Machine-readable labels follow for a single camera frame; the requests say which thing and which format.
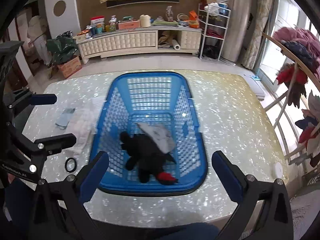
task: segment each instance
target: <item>brown wall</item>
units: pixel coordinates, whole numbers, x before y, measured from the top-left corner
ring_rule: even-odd
[[[114,8],[106,8],[106,4],[101,4],[99,0],[77,0],[79,21],[81,29],[90,24],[90,18],[104,15],[106,22],[111,19],[112,15],[116,15],[117,19],[124,16],[133,16],[139,19],[141,14],[148,14],[155,19],[158,16],[165,16],[165,9],[168,5],[172,5],[174,18],[178,13],[188,15],[189,11],[198,9],[199,0],[180,0],[180,3],[140,3],[122,5]]]

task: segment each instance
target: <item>folded white cloth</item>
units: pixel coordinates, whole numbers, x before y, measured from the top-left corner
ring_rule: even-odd
[[[92,130],[93,133],[97,133],[97,125],[98,121],[101,115],[102,108],[104,106],[104,103],[106,101],[106,96],[99,96],[91,98],[91,109],[93,112],[93,121],[92,121]]]
[[[139,128],[145,132],[157,144],[160,151],[164,154],[171,152],[175,148],[175,143],[171,137],[171,133],[163,124],[155,124],[153,126],[146,122],[138,122]]]
[[[66,128],[66,134],[73,133],[77,138],[76,144],[67,149],[74,155],[80,155],[82,153],[92,130],[94,115],[90,105],[91,102],[89,102],[85,108],[76,109]]]

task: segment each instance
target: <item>red plush part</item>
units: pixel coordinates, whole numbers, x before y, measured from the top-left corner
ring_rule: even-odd
[[[160,181],[168,181],[168,182],[176,182],[177,181],[177,179],[172,177],[170,173],[166,173],[164,171],[157,174],[156,179],[160,180]]]
[[[281,71],[276,78],[278,80],[278,84],[290,82],[293,76],[293,72],[294,72],[294,67],[290,67],[289,69]],[[307,74],[304,73],[301,69],[298,69],[296,82],[301,85],[304,85],[307,81],[308,81]]]
[[[314,129],[315,127],[310,127],[310,126],[308,126],[302,133],[301,133],[301,135],[300,135],[300,137],[299,137],[299,143],[303,143],[304,141],[306,141],[306,143],[305,143],[305,146],[307,147],[308,146],[308,140],[310,139],[310,138],[316,138],[316,136],[317,136],[317,134],[318,133],[315,133],[312,137],[310,137],[310,135],[311,135],[311,133],[312,133],[312,131],[313,131],[313,129]]]

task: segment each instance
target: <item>pink clothing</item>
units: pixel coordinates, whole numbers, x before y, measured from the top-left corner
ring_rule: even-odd
[[[317,66],[320,65],[320,42],[310,31],[284,27],[275,32],[273,37],[277,41],[296,41],[302,44],[314,57]]]

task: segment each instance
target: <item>orange box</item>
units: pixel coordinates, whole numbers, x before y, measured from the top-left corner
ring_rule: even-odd
[[[132,22],[118,23],[119,30],[133,29],[133,28],[140,28],[140,20],[132,21]]]
[[[82,69],[81,62],[78,56],[75,56],[72,60],[69,60],[67,63],[58,65],[58,68],[62,71],[65,78],[70,77],[78,70]]]

